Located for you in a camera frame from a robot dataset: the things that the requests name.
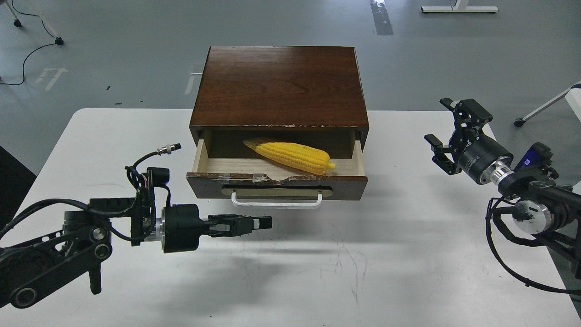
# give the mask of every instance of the metal connector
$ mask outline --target metal connector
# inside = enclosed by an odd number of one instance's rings
[[[171,154],[172,151],[175,150],[179,150],[181,149],[181,144],[180,143],[175,143],[175,144],[168,144],[165,147],[161,148],[161,149],[157,149],[157,154],[162,155],[162,154]]]

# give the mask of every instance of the wooden lid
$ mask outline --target wooden lid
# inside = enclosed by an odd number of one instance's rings
[[[355,49],[211,47],[190,125],[367,131]]]

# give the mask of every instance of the drawer handle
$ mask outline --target drawer handle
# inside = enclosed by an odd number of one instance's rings
[[[237,207],[270,207],[275,209],[316,209],[321,205],[323,201],[323,194],[321,192],[317,195],[317,202],[293,202],[293,203],[281,203],[281,202],[240,202],[236,199],[236,190],[232,190],[232,203]]]

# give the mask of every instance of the corn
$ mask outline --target corn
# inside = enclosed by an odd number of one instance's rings
[[[292,168],[315,175],[324,175],[327,169],[335,169],[327,152],[302,144],[280,142],[267,138],[253,138],[244,145],[256,153]]]

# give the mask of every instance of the wood grain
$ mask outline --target wood grain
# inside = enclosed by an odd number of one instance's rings
[[[325,200],[360,200],[367,185],[366,176],[292,176],[285,180],[265,180],[256,182],[252,174],[195,173],[186,174],[188,183],[197,198],[229,198],[222,188],[290,188],[328,189],[333,195]],[[277,200],[280,197],[264,197]]]
[[[352,47],[211,47],[190,122],[204,129],[369,128]]]

